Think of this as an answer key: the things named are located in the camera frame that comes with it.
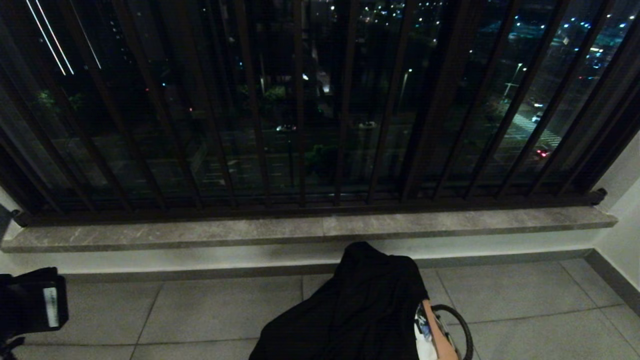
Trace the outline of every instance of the black jacket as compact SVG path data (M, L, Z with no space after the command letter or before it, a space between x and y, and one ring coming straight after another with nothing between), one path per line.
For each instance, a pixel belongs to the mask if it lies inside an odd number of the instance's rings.
M408 257L352 243L333 277L268 323L250 360L417 360L413 317L428 294Z

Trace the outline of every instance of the street light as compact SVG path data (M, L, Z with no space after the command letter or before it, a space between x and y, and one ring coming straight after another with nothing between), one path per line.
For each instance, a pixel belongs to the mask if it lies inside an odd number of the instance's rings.
M511 78L511 81L509 83L507 83L507 89L504 91L504 95L502 96L503 99L505 99L507 97L507 93L509 92L509 89L511 88L511 86L517 86L513 82L516 79L516 75L518 75L518 71L520 70L520 67L522 65L523 65L523 63L518 63L518 67L516 68L516 72L513 73L513 77Z
M402 81L402 90L400 90L400 100L398 101L398 107L400 107L400 104L402 104L402 96L404 95L404 86L406 85L406 78L409 76L409 73L413 71L413 69L409 69L407 70L407 72L404 73L404 80Z

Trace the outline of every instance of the black metal railing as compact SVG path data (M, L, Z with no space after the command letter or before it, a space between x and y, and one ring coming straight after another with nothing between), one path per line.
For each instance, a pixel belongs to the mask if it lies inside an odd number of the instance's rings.
M633 1L3 5L25 224L586 205L638 131Z

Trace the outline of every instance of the floor tile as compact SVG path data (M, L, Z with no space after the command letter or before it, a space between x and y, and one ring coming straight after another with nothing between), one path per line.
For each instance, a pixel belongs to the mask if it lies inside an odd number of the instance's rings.
M269 321L300 303L300 276L168 282L140 343L258 338Z
M302 277L302 297L307 300L324 285L327 280L331 279L333 274L320 274L320 275L304 275Z
M62 330L30 334L34 344L135 344L161 283L67 284L69 321Z
M556 262L438 269L467 322L591 309L595 304Z
M560 264L578 282L597 306L625 303L584 259L565 260L561 261Z
M13 353L20 360L129 360L133 348L133 345L24 345L16 348Z
M636 313L626 305L605 307L601 310L640 354L640 318Z
M420 269L420 275L422 276L424 287L429 293L431 305L445 304L453 306L453 303L447 295L447 292L444 290L442 282L440 281L435 269Z
M206 343L138 345L131 360L247 360L257 339Z
M484 360L638 360L600 310L472 324Z

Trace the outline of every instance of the wheel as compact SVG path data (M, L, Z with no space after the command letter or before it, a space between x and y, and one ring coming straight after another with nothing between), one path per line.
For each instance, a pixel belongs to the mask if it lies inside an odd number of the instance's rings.
M469 325L467 325L467 322L462 317L462 315L460 315L460 313L453 307L443 304L431 306L431 310L434 314L436 314L438 311L446 311L447 313L452 314L453 317L455 317L456 320L459 321L460 326L462 326L462 330L465 332L465 341L467 343L467 351L465 353L465 357L463 357L462 359L471 360L474 356L474 340L471 337L471 330L469 329Z

